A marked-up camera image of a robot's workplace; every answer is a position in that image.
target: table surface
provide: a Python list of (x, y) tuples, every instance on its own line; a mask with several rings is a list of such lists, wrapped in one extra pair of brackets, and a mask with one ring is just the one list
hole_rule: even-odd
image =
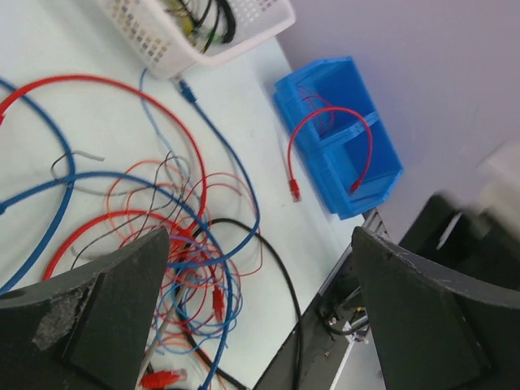
[[(95, 2), (4, 2), (0, 26), (0, 76), (17, 85), (54, 74), (84, 72), (137, 86), (143, 67)], [(271, 100), (273, 84), (290, 71), (284, 53), (273, 39), (221, 67), (187, 71), (185, 78), (202, 107), (243, 159), (258, 193), (262, 233), (284, 260), (301, 308), (305, 309), (362, 218), (340, 221), (330, 215), (316, 197), (299, 161), (295, 172), (300, 178), (303, 201), (292, 201), (284, 163), (288, 138)], [(149, 77), (145, 91), (164, 102), (188, 125), (201, 147), (209, 172), (233, 171), (226, 151), (170, 82)], [(0, 97), (6, 95), (0, 91)], [(95, 162), (78, 157), (79, 171), (123, 171), (138, 160), (162, 159), (166, 154), (141, 109), (141, 102), (133, 96), (109, 87), (81, 83), (45, 87), (31, 96), (57, 121), (74, 150), (106, 158), (104, 162)], [(183, 139), (171, 123), (164, 118), (158, 121), (176, 153), (188, 155)], [(51, 179), (50, 165), (63, 152), (45, 124), (23, 103), (17, 102), (6, 113), (0, 137), (0, 198)], [(153, 171), (140, 173), (153, 177)], [(110, 181), (90, 180), (84, 184), (91, 189), (106, 190)], [(227, 216), (252, 224), (253, 216), (246, 202), (234, 200), (228, 191), (215, 189), (210, 195), (213, 216)], [(63, 188), (49, 190), (2, 215), (1, 283), (13, 275), (33, 251), (62, 194)], [(149, 206), (145, 197), (136, 203), (143, 208)], [(61, 242), (80, 225), (104, 212), (100, 197), (75, 192), (53, 240), (17, 287), (37, 282)], [(95, 232), (89, 233), (80, 244), (95, 236)], [(230, 249), (243, 234), (222, 228), (217, 236), (224, 249)], [(118, 243), (115, 239), (105, 240), (90, 253), (113, 250)], [(239, 254), (236, 261), (250, 268), (254, 264), (248, 258), (251, 251), (247, 252)], [(65, 271), (71, 260), (72, 254), (68, 253), (58, 271)], [(267, 255), (262, 271), (243, 280), (242, 292), (244, 309), (237, 328), (228, 338), (220, 366), (253, 387), (292, 329), (295, 314), (284, 279)], [(209, 353), (213, 353), (217, 345), (211, 343), (205, 344)], [(190, 386), (202, 382), (205, 372), (195, 368), (193, 357), (166, 355), (160, 359), (188, 368)]]

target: blue bin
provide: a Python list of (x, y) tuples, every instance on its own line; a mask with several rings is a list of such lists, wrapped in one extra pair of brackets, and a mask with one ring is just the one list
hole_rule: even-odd
[(349, 193), (362, 174), (368, 153), (365, 128), (354, 116), (326, 113), (309, 121), (296, 145), (329, 211), (341, 219), (359, 215), (382, 204), (390, 195), (403, 167), (374, 103), (351, 57), (320, 59), (276, 83), (275, 104), (289, 134), (309, 114), (326, 103), (363, 115), (370, 125), (373, 151), (362, 184)]

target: white plastic basket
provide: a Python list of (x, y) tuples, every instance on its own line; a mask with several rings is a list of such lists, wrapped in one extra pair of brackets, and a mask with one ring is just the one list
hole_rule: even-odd
[(294, 24), (289, 0), (228, 0), (236, 19), (231, 43), (194, 48), (158, 0), (97, 0), (110, 20), (159, 78), (170, 78), (200, 63), (214, 66), (244, 53)]

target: gray wall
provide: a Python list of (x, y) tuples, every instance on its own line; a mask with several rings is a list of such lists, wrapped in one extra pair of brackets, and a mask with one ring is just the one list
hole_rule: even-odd
[(518, 138), (518, 0), (292, 0), (279, 40), (293, 67), (351, 54), (405, 175), (379, 212), (398, 240), (435, 191), (473, 200), (475, 173)]

